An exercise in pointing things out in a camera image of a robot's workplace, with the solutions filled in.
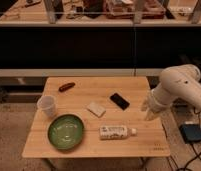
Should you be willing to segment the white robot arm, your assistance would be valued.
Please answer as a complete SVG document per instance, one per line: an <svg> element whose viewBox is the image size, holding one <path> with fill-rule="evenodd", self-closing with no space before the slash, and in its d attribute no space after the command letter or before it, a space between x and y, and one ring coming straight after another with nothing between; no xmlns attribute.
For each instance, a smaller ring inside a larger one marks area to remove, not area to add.
<svg viewBox="0 0 201 171"><path fill-rule="evenodd" d="M158 118L172 103L181 98L201 111L201 71L192 64L164 69L159 84L151 89L141 109L147 112L147 121Z"/></svg>

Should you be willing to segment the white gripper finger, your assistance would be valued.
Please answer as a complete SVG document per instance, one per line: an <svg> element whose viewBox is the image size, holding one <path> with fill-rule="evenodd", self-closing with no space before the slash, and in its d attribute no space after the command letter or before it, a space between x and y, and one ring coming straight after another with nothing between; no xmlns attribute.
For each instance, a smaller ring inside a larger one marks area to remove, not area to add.
<svg viewBox="0 0 201 171"><path fill-rule="evenodd" d="M152 121L152 120L156 119L157 117L158 117L158 115L155 112L148 110L146 113L145 120Z"/></svg>
<svg viewBox="0 0 201 171"><path fill-rule="evenodd" d="M147 111L149 109L148 100L145 99L141 105L141 111Z"/></svg>

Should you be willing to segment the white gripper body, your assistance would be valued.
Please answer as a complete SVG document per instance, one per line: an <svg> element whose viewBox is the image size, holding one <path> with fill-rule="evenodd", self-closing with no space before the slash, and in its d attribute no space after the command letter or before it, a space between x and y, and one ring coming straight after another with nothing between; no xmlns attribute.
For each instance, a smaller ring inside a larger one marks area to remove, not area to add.
<svg viewBox="0 0 201 171"><path fill-rule="evenodd" d="M155 113L159 113L167 108L166 105L157 101L157 99L154 97L153 91L150 91L147 95L147 106Z"/></svg>

